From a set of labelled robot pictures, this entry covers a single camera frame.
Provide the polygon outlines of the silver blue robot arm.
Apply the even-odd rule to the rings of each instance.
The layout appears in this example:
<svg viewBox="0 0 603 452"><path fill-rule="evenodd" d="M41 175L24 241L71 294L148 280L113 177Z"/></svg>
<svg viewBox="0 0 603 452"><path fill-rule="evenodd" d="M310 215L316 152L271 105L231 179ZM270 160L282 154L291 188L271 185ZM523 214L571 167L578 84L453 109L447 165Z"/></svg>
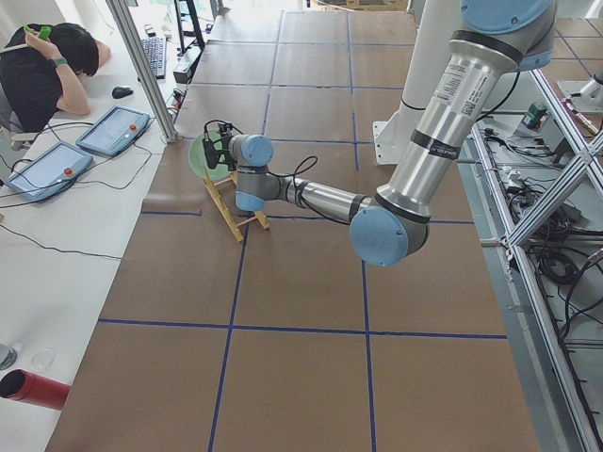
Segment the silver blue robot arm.
<svg viewBox="0 0 603 452"><path fill-rule="evenodd" d="M427 2L399 109L373 125L378 160L398 163L370 197L270 171L270 140L229 122L204 133L205 164L236 174L239 209L283 201L312 210L348 225L363 261L392 266L427 241L432 197L500 77L552 58L556 13L553 1Z"/></svg>

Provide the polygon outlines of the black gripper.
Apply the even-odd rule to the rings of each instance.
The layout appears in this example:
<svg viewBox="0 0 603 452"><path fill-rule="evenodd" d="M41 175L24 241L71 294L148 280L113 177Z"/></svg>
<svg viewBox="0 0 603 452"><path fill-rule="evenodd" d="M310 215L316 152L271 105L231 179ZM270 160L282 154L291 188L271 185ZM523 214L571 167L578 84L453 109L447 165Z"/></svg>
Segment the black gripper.
<svg viewBox="0 0 603 452"><path fill-rule="evenodd" d="M212 138L209 135L203 137L204 157L206 166L214 170L218 165L225 165L228 170L236 169L236 160L229 151L232 135L220 135Z"/></svg>

